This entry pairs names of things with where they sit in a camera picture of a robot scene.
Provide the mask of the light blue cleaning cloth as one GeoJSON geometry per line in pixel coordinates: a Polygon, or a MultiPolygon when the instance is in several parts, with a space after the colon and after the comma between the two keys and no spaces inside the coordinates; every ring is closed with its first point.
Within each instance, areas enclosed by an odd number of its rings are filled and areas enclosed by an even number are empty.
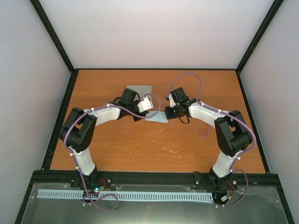
{"type": "Polygon", "coordinates": [[[147,114],[147,118],[145,119],[146,121],[152,121],[152,122],[159,122],[159,123],[168,123],[168,119],[166,118],[165,112],[163,111],[159,111],[157,113],[157,115],[155,115],[154,117],[150,117],[151,115],[153,115],[154,113],[156,113],[156,111],[150,111],[147,114]]]}

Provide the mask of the transparent pink sunglasses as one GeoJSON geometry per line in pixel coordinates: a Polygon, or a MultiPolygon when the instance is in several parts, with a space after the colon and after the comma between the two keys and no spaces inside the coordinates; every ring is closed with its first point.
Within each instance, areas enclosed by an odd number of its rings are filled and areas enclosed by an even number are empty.
{"type": "Polygon", "coordinates": [[[207,137],[209,130],[210,130],[210,125],[207,125],[203,130],[194,129],[195,133],[204,139],[207,137]]]}

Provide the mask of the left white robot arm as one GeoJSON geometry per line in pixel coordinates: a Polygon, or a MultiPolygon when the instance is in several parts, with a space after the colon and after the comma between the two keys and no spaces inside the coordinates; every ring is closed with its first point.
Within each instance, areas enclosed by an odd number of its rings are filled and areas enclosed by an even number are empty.
{"type": "Polygon", "coordinates": [[[76,169],[82,173],[80,181],[87,188],[94,187],[97,182],[97,176],[93,173],[96,166],[89,150],[95,127],[128,115],[132,115],[134,121],[144,118],[153,108],[153,103],[147,96],[135,99],[137,94],[126,88],[120,98],[105,106],[85,110],[74,107],[63,124],[59,138],[70,150],[70,156],[74,157],[76,169]]]}

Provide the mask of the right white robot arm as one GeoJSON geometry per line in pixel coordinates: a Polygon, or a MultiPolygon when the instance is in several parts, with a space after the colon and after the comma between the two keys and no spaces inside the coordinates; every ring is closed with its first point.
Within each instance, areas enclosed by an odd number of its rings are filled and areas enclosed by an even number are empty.
{"type": "Polygon", "coordinates": [[[240,111],[223,111],[199,99],[189,99],[181,87],[170,91],[165,98],[170,103],[165,107],[168,120],[186,117],[189,123],[190,118],[199,119],[215,128],[220,153],[209,171],[208,181],[213,188],[219,188],[232,173],[234,163],[256,140],[254,133],[246,125],[240,111]]]}

